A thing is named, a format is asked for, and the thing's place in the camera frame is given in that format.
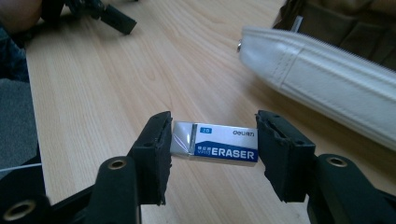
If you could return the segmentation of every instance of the light wood surface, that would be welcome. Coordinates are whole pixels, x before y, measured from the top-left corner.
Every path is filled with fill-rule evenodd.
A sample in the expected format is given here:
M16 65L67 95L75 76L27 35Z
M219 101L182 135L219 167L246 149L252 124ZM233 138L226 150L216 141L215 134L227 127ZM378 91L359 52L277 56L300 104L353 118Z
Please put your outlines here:
M137 20L130 35L65 15L27 46L47 193L57 203L94 183L100 164L126 155L149 117L255 127L274 111L317 144L352 159L396 194L396 154L263 84L238 60L244 25L270 27L284 0L113 1ZM308 223L306 204L281 203L255 167L173 158L166 206L144 223Z

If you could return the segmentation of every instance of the gray fabric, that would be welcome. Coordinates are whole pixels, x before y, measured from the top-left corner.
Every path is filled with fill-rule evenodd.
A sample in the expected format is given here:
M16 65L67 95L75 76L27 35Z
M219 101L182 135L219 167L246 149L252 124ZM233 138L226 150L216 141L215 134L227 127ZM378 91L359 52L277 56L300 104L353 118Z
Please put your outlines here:
M29 83L0 78L0 169L36 154L37 134ZM9 172L0 172L0 179Z

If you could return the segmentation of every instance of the blue label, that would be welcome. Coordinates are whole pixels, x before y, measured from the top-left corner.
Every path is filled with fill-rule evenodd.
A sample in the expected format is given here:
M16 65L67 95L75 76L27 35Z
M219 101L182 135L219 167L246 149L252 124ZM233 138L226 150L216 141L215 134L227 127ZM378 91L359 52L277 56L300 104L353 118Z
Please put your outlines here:
M257 161L259 153L255 149L236 147L215 142L195 144L194 156L211 157L235 161Z
M212 129L211 128L201 128L199 130L200 133L212 133Z

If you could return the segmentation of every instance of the brand logo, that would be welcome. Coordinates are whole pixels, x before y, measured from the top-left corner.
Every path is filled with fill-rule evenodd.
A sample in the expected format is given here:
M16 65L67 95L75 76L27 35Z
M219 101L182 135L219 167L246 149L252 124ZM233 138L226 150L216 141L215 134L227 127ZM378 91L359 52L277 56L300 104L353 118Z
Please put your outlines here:
M251 132L233 131L233 134L254 137L254 133Z

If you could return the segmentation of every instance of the wood grain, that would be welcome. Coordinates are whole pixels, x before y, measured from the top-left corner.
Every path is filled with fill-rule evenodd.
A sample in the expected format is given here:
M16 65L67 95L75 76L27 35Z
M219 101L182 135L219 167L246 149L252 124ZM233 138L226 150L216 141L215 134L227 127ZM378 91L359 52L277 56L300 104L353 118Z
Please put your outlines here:
M121 35L90 18L41 24L27 47L47 193L52 203L92 185L100 164L126 155L150 116L255 127L281 114L318 146L356 162L396 194L396 154L265 86L238 60L244 25L270 27L283 0L112 1L137 20ZM173 158L166 206L144 223L308 223L305 203L281 203L264 167Z

